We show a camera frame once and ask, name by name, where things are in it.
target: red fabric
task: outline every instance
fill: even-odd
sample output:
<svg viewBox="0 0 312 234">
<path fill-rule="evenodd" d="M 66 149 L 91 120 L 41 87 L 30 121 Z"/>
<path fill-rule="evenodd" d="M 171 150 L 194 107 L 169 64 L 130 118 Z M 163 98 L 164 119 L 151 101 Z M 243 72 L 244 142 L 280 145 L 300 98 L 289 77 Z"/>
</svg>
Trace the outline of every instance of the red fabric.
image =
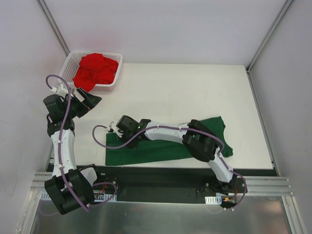
<svg viewBox="0 0 312 234">
<path fill-rule="evenodd" d="M 74 85 L 87 92 L 90 92 L 96 84 L 113 83 L 118 68 L 118 62 L 97 53 L 82 57 L 79 65 L 73 78 Z"/>
</svg>

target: white wall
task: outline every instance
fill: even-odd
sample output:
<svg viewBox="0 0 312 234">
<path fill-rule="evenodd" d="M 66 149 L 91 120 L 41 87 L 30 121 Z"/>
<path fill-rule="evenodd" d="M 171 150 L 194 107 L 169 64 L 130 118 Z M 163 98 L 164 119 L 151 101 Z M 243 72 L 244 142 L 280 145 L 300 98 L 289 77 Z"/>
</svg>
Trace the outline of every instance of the white wall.
<svg viewBox="0 0 312 234">
<path fill-rule="evenodd" d="M 296 0 L 252 70 L 273 153 L 312 233 L 312 1 Z"/>
<path fill-rule="evenodd" d="M 45 76 L 65 59 L 35 0 L 0 2 L 0 233 L 15 233 L 50 139 Z"/>
<path fill-rule="evenodd" d="M 46 0 L 70 50 L 247 66 L 285 0 Z"/>
</svg>

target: green towel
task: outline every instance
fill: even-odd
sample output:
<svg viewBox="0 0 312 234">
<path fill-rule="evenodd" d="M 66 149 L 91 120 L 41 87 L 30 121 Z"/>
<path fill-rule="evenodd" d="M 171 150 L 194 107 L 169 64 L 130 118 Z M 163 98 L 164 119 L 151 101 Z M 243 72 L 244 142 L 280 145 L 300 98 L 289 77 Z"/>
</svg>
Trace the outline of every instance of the green towel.
<svg viewBox="0 0 312 234">
<path fill-rule="evenodd" d="M 233 149 L 225 142 L 224 129 L 225 125 L 221 117 L 214 117 L 202 120 L 207 128 L 216 134 L 225 144 L 222 151 L 224 157 L 233 155 Z M 122 142 L 115 133 L 106 134 L 106 144 L 108 146 L 119 146 Z M 146 162 L 158 162 L 167 160 L 176 160 L 191 158 L 191 154 L 186 148 L 179 143 L 165 140 L 141 141 L 135 149 L 127 147 L 110 150 L 106 149 L 106 166 L 120 166 L 128 164 L 138 164 Z"/>
</svg>

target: table top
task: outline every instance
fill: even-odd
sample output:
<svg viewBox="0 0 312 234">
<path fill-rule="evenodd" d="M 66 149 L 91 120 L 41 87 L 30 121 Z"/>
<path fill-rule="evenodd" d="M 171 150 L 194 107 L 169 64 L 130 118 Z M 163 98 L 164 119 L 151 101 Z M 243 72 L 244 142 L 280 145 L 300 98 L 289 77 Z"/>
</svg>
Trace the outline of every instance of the table top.
<svg viewBox="0 0 312 234">
<path fill-rule="evenodd" d="M 234 168 L 272 169 L 254 98 L 242 65 L 142 64 L 122 65 L 116 87 L 110 93 L 91 94 L 102 101 L 88 114 L 75 118 L 77 165 L 105 165 L 105 149 L 92 138 L 97 124 L 108 126 L 128 115 L 164 123 L 222 116 L 224 137 L 234 155 Z M 106 143 L 106 131 L 96 137 Z M 129 166 L 207 168 L 195 158 L 142 163 Z"/>
</svg>

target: white laundry basket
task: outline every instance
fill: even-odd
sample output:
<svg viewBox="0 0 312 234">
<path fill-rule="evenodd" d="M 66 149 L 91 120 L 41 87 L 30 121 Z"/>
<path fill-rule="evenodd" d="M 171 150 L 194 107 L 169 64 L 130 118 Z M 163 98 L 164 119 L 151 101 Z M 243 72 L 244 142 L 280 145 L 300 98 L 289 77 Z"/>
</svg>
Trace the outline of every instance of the white laundry basket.
<svg viewBox="0 0 312 234">
<path fill-rule="evenodd" d="M 78 71 L 81 58 L 86 56 L 86 55 L 92 54 L 92 53 L 103 54 L 104 57 L 113 59 L 113 60 L 118 62 L 118 68 L 117 68 L 113 83 L 111 83 L 111 84 L 96 84 L 95 87 L 92 89 L 92 91 L 103 91 L 103 92 L 113 91 L 115 88 L 115 84 L 116 84 L 120 69 L 121 69 L 121 64 L 122 64 L 122 55 L 121 54 L 93 52 L 93 51 L 72 51 L 67 56 L 63 66 L 59 72 L 59 76 L 63 77 L 68 82 L 69 87 L 76 89 L 74 82 L 73 82 L 73 78 L 75 77 L 76 72 Z"/>
</svg>

